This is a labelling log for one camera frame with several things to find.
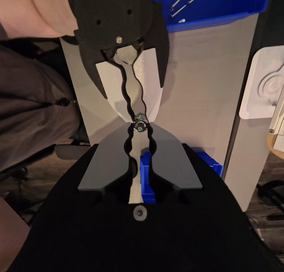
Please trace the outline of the person's bare leg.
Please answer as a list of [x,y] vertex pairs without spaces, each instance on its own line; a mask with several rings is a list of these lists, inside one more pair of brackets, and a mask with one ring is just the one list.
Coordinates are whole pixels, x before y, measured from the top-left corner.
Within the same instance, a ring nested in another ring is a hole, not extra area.
[[21,250],[29,226],[0,198],[0,271],[5,272]]

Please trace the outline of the white board stand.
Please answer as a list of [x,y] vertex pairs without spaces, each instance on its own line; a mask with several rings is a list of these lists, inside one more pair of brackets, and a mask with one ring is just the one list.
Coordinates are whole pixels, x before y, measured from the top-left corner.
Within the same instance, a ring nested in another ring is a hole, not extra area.
[[241,119],[272,118],[284,84],[284,46],[264,47],[252,59]]

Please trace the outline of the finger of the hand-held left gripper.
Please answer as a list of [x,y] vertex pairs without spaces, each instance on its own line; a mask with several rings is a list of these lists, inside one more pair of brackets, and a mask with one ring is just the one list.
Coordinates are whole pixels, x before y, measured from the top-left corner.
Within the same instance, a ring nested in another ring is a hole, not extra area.
[[127,77],[124,67],[115,61],[104,61],[95,66],[108,103],[125,122],[133,122],[133,115],[128,110],[130,99],[126,98]]
[[133,63],[133,73],[142,88],[142,101],[148,122],[154,122],[162,97],[156,48],[143,50]]

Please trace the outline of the black chair base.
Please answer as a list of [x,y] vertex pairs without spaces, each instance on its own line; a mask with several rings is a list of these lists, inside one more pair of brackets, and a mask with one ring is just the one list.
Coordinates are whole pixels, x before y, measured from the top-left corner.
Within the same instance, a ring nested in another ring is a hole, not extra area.
[[267,206],[276,207],[282,214],[268,215],[268,221],[284,221],[284,181],[274,180],[257,184],[258,198]]

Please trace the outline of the blue plastic bin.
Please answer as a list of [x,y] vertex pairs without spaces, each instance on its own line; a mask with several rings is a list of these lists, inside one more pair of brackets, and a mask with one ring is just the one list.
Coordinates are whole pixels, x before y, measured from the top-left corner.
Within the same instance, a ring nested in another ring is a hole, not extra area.
[[[187,3],[189,0],[180,0],[172,12],[169,6],[176,0],[154,1],[162,2],[163,17],[168,33],[176,33],[227,25],[245,19],[264,12],[269,0],[195,0],[190,5]],[[187,7],[171,18],[171,15],[185,4]],[[178,23],[183,18],[186,22]]]
[[[220,177],[222,176],[224,166],[215,161],[206,152],[197,152],[201,157]],[[140,156],[140,182],[141,182],[141,195],[144,203],[155,203],[154,191],[149,185],[149,164],[151,153],[147,150]]]

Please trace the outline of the black badge reel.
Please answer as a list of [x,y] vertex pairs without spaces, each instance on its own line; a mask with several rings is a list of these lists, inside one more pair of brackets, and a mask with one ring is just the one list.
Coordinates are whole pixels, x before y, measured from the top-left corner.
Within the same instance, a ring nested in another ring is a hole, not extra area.
[[51,101],[51,102],[44,102],[40,105],[40,107],[50,107],[50,106],[62,106],[62,107],[67,107],[71,104],[76,104],[77,100],[68,100],[66,98],[62,98],[56,101]]

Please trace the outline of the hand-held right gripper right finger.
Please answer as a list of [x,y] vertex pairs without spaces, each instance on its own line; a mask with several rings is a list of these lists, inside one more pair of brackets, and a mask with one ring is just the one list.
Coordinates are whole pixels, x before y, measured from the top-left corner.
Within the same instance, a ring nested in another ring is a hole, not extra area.
[[167,195],[203,189],[182,143],[154,122],[150,122],[148,127],[151,153],[148,181],[154,191],[155,202],[162,203]]

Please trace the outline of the person's left forearm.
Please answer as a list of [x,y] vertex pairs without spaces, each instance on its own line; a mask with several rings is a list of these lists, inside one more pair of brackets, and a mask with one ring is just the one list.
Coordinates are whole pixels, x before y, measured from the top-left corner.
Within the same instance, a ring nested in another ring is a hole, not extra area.
[[74,36],[69,0],[0,0],[1,39]]

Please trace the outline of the steel hex nut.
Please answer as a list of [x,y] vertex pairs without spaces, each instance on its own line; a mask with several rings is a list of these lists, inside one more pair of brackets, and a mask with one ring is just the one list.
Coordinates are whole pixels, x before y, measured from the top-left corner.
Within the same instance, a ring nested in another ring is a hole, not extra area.
[[134,125],[134,130],[139,132],[139,133],[146,131],[147,130],[147,123],[145,121],[142,121],[142,120],[137,120],[135,122],[135,125]]

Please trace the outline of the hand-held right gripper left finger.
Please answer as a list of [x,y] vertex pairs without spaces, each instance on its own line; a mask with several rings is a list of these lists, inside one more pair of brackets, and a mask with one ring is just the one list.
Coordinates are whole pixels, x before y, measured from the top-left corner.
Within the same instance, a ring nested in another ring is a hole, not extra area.
[[130,156],[133,132],[134,124],[127,122],[98,144],[78,190],[111,193],[129,203],[135,177],[135,159]]

